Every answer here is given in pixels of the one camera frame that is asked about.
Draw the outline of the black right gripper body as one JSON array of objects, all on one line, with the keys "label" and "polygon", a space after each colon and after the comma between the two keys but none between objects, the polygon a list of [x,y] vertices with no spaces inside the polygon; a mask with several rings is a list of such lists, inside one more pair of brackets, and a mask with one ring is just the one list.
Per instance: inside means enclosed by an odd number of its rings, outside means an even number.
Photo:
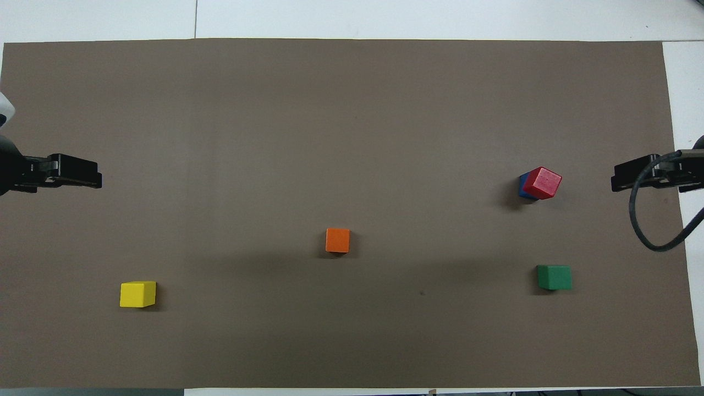
[{"label": "black right gripper body", "polygon": [[680,158],[681,170],[690,176],[690,183],[679,187],[680,193],[703,188],[703,136],[699,137],[691,150],[683,150]]}]

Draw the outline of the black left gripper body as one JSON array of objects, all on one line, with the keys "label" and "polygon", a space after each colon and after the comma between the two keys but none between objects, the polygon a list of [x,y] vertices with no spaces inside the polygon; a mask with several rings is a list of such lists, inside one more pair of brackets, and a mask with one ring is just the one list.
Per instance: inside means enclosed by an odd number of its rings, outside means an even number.
[{"label": "black left gripper body", "polygon": [[45,169],[46,157],[24,156],[15,143],[1,136],[1,195],[8,191],[36,193],[38,188],[51,187]]}]

